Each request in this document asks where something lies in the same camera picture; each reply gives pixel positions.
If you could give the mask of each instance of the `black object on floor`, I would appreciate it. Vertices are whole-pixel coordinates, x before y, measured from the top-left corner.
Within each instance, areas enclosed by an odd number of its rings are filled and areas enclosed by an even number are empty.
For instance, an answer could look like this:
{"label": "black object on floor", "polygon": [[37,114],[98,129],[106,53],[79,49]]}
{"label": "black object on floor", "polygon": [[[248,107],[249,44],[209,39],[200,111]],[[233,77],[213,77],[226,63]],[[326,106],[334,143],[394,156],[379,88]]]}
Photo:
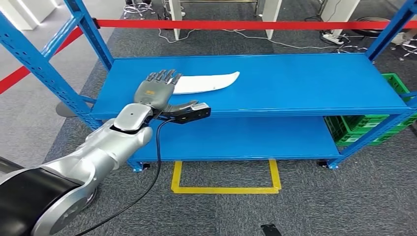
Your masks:
{"label": "black object on floor", "polygon": [[8,174],[21,169],[24,169],[24,167],[0,156],[0,173]]}
{"label": "black object on floor", "polygon": [[261,225],[265,236],[282,236],[274,224]]}

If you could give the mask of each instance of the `robot finger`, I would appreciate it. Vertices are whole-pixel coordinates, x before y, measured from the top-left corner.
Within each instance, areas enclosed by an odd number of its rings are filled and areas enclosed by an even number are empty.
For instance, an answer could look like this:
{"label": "robot finger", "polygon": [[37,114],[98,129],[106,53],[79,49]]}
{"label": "robot finger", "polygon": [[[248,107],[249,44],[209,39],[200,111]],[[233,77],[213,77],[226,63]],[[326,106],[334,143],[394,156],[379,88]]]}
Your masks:
{"label": "robot finger", "polygon": [[169,80],[171,79],[172,74],[175,73],[175,70],[169,70],[167,75],[164,78],[165,83],[167,84],[169,82]]}
{"label": "robot finger", "polygon": [[182,74],[178,73],[171,81],[171,84],[176,85]]}
{"label": "robot finger", "polygon": [[155,78],[156,81],[159,82],[162,79],[162,76],[164,76],[166,72],[167,72],[167,70],[161,70]]}
{"label": "robot finger", "polygon": [[155,72],[150,73],[150,74],[148,75],[148,77],[146,77],[146,80],[147,80],[147,81],[151,81],[151,80],[154,78],[155,74],[156,74]]}

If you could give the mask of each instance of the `electrical cable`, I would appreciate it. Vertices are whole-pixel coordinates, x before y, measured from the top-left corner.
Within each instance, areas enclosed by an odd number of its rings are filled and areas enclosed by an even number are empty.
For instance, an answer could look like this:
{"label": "electrical cable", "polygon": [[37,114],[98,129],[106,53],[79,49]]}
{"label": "electrical cable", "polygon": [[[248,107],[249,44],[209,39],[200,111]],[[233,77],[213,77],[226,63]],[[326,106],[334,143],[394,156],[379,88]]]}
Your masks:
{"label": "electrical cable", "polygon": [[342,0],[339,0],[337,3],[336,3],[336,5],[334,5],[334,11],[333,11],[333,14],[328,18],[328,20],[326,21],[326,22],[328,22],[335,14],[336,14],[336,11],[337,11],[337,6],[339,5],[339,3],[341,2]]}
{"label": "electrical cable", "polygon": [[126,206],[125,208],[123,208],[122,210],[120,210],[120,211],[118,211],[117,213],[115,213],[115,214],[113,214],[112,216],[110,216],[110,217],[108,217],[107,219],[105,219],[105,220],[103,220],[103,221],[101,221],[100,223],[98,223],[98,224],[96,224],[96,225],[94,225],[93,227],[91,227],[91,228],[89,228],[89,229],[87,229],[87,230],[84,230],[84,231],[82,231],[81,233],[79,233],[79,234],[77,234],[77,235],[75,235],[75,236],[82,236],[82,235],[85,235],[86,233],[89,233],[89,232],[91,232],[91,231],[93,231],[93,230],[95,230],[95,229],[97,229],[98,227],[100,227],[100,226],[102,226],[102,225],[104,225],[104,224],[106,224],[107,222],[109,222],[109,221],[111,221],[112,219],[114,219],[114,218],[116,218],[117,216],[119,216],[120,214],[122,214],[123,212],[125,212],[126,210],[128,210],[129,208],[131,208],[133,205],[135,205],[136,203],[138,203],[138,201],[140,201],[146,194],[148,194],[148,192],[153,188],[153,186],[155,185],[155,183],[156,183],[156,181],[158,180],[158,177],[159,177],[159,173],[160,173],[160,171],[161,171],[161,144],[160,144],[160,141],[159,141],[159,133],[160,133],[160,131],[161,131],[161,128],[165,125],[165,124],[167,124],[167,123],[169,123],[169,122],[171,122],[171,121],[173,121],[174,119],[169,119],[169,120],[166,120],[166,121],[164,121],[164,122],[162,122],[159,126],[158,126],[158,128],[156,129],[156,157],[157,157],[157,169],[156,169],[156,174],[155,174],[155,178],[153,179],[153,181],[152,181],[152,183],[150,184],[150,186],[148,187],[148,189],[137,199],[137,200],[135,200],[134,202],[132,202],[131,204],[129,204],[128,206]]}
{"label": "electrical cable", "polygon": [[[161,35],[162,30],[161,29],[159,29],[159,35],[158,36],[161,37],[161,38],[164,38],[168,43],[176,43],[178,41],[187,39],[190,36],[190,33],[193,32],[193,31],[195,31],[195,30],[198,30],[198,29],[190,30],[187,33],[187,36],[186,37],[180,38],[179,40],[175,40],[175,41],[170,41],[167,37],[162,36]],[[275,41],[273,41],[271,39],[268,39],[268,38],[247,36],[247,35],[245,35],[245,34],[243,34],[243,33],[240,32],[240,31],[243,31],[243,30],[244,29],[236,29],[236,30],[223,29],[223,31],[238,33],[238,34],[242,35],[245,38],[266,39],[266,40],[268,40],[271,43],[279,44],[279,45],[286,46],[286,47],[296,48],[296,49],[307,49],[307,48],[312,48],[312,49],[327,49],[327,48],[339,48],[340,47],[340,46],[338,46],[338,47],[336,47],[336,46],[333,46],[333,47],[313,47],[313,46],[298,47],[298,46],[294,46],[294,45],[290,45],[290,44],[285,44],[285,43],[281,43],[281,42],[275,42]]]}
{"label": "electrical cable", "polygon": [[196,31],[196,30],[199,30],[199,29],[192,29],[192,30],[190,30],[190,31],[187,33],[187,36],[186,36],[186,37],[184,37],[184,38],[180,38],[180,39],[175,40],[175,41],[170,41],[167,37],[162,36],[162,30],[161,30],[161,29],[158,29],[158,30],[159,30],[159,34],[158,34],[158,36],[159,36],[159,37],[161,37],[161,38],[165,38],[165,40],[166,40],[168,43],[176,43],[176,42],[178,42],[178,41],[181,41],[181,40],[187,39],[187,38],[190,36],[190,33],[191,33],[191,32]]}
{"label": "electrical cable", "polygon": [[310,22],[310,21],[308,21],[309,19],[316,20],[316,21],[319,21],[319,22],[323,21],[319,16],[306,17],[306,18],[304,18],[304,21],[305,22]]}

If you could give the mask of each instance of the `power strip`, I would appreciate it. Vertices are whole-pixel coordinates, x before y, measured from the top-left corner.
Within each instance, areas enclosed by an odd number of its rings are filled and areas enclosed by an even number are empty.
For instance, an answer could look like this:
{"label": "power strip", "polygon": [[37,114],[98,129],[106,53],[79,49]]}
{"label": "power strip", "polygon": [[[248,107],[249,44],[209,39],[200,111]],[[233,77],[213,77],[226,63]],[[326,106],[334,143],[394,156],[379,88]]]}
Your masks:
{"label": "power strip", "polygon": [[340,38],[339,38],[338,36],[334,36],[334,35],[333,35],[333,34],[331,34],[331,33],[323,33],[323,34],[322,34],[322,37],[323,37],[325,40],[330,41],[330,42],[335,43],[335,44],[338,44],[338,45],[342,45],[342,44],[344,44],[344,43],[345,43],[345,42],[341,41],[341,40],[340,40]]}

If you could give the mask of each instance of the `black cable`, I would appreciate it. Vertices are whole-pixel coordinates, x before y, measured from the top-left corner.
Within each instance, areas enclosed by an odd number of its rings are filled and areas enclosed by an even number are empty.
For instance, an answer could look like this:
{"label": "black cable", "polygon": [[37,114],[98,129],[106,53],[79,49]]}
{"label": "black cable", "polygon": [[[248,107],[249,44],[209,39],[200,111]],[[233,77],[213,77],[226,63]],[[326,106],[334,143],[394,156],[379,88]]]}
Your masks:
{"label": "black cable", "polygon": [[[333,11],[333,13],[332,13],[332,15],[330,15],[330,17],[329,17],[329,19],[326,21],[326,22],[328,22],[335,14],[336,14],[336,11],[337,11],[337,6],[339,5],[339,3],[341,2],[342,0],[339,0],[335,5],[334,5],[334,11]],[[309,20],[316,20],[316,21],[319,21],[319,22],[323,22],[323,20],[322,20],[322,18],[321,17],[319,17],[318,15],[316,15],[316,16],[310,16],[310,17],[306,17],[306,18],[304,18],[304,21],[306,21],[306,22],[310,22]],[[340,46],[340,44],[337,44],[337,43],[334,43],[334,42],[331,42],[331,41],[328,41],[328,40],[326,40],[326,39],[324,39],[323,37],[322,37],[322,35],[323,34],[325,34],[325,33],[330,33],[331,32],[331,30],[318,30],[318,32],[319,32],[319,40],[320,41],[322,41],[322,42],[324,42],[324,43],[326,43],[326,44],[330,44],[330,45],[334,45],[334,46]],[[347,43],[349,43],[350,41],[349,40],[347,40],[347,41],[344,41],[344,43],[343,43],[343,45],[345,45],[345,44],[347,44]]]}
{"label": "black cable", "polygon": [[164,122],[162,122],[158,128],[156,129],[156,157],[157,157],[157,170],[156,170],[156,175],[155,178],[153,179],[152,183],[150,184],[150,186],[148,187],[148,189],[145,191],[145,193],[143,193],[137,200],[135,200],[134,202],[132,202],[131,204],[129,204],[128,206],[126,206],[125,208],[123,208],[122,210],[120,210],[119,212],[113,214],[112,216],[110,216],[109,218],[101,221],[100,223],[96,224],[95,226],[89,228],[88,230],[84,230],[81,233],[75,235],[75,236],[82,236],[85,235],[95,229],[97,229],[98,227],[106,224],[107,222],[111,221],[112,219],[116,218],[117,216],[119,216],[120,214],[122,214],[123,212],[125,212],[126,210],[128,210],[129,208],[131,208],[133,205],[135,205],[136,203],[138,203],[138,201],[140,201],[146,194],[148,194],[148,192],[153,188],[153,186],[156,183],[156,180],[159,177],[159,173],[161,171],[161,144],[159,141],[159,133],[161,131],[161,128],[166,124],[169,123],[171,121],[173,121],[174,119],[169,119],[166,120]]}
{"label": "black cable", "polygon": [[337,10],[337,5],[339,5],[339,3],[341,2],[342,0],[339,0],[337,3],[336,3],[336,5],[334,6],[334,12],[333,12],[333,14],[328,18],[328,20],[326,21],[326,22],[328,22],[335,14],[336,14],[336,10]]}

